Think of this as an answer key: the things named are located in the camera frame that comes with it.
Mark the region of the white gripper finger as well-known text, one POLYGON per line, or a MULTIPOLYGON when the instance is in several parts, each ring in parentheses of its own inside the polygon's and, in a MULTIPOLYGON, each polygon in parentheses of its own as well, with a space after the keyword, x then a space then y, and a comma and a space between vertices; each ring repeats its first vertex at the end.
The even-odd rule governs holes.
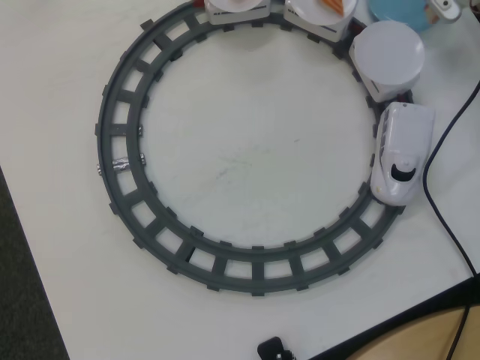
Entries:
POLYGON ((461 7, 455 0, 431 0, 430 6, 444 22, 454 23, 461 17, 461 7))

